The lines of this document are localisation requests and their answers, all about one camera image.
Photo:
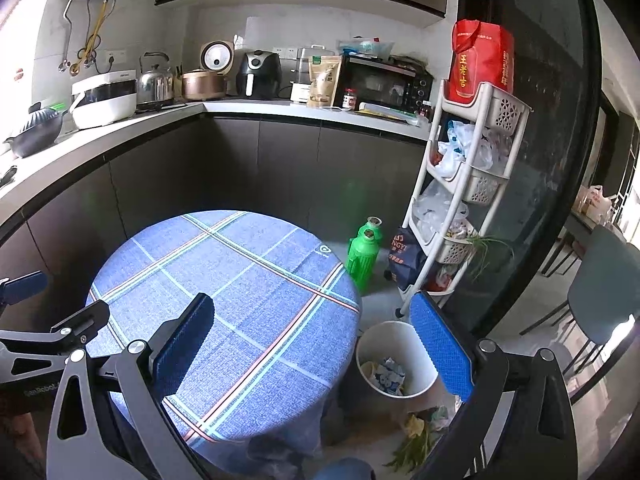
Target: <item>red shopping bag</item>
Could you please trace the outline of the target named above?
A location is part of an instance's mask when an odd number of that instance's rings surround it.
[[[513,36],[500,25],[460,20],[451,38],[456,59],[447,99],[469,104],[482,81],[513,93]]]

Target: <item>blue plaid tablecloth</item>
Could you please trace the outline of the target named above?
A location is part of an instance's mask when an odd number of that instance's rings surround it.
[[[312,234],[268,216],[206,211],[153,225],[98,273],[87,303],[109,304],[92,356],[148,340],[198,292],[216,319],[164,407],[213,464],[243,474],[292,450],[313,454],[325,399],[356,341],[360,297],[344,267]],[[126,416],[126,405],[114,394]]]

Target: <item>black pan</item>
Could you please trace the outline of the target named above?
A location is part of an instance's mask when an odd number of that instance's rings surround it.
[[[29,111],[31,113],[24,125],[16,131],[17,135],[4,141],[17,156],[23,158],[41,152],[55,142],[62,129],[62,116],[65,114],[53,108],[40,110],[39,103],[29,108]]]

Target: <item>stainless steel kettle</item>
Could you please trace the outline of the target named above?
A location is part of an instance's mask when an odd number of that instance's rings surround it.
[[[151,70],[144,72],[142,58],[162,57],[168,68],[160,69],[160,65],[151,66]],[[140,77],[138,78],[138,110],[159,110],[162,106],[174,102],[174,74],[169,64],[169,56],[164,52],[145,52],[140,56]]]

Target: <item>metal bolt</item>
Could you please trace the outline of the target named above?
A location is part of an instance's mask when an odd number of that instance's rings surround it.
[[[549,348],[543,348],[540,351],[540,357],[542,357],[545,361],[553,361],[555,355],[551,350],[549,350]]]
[[[84,359],[84,350],[77,349],[71,352],[71,360],[75,363],[82,361]]]
[[[487,354],[495,352],[495,343],[490,339],[482,339],[478,346],[483,352],[486,352]]]
[[[127,347],[127,349],[129,349],[129,353],[139,354],[140,352],[142,352],[145,349],[145,342],[144,341],[132,341],[131,343],[129,343],[129,346]]]

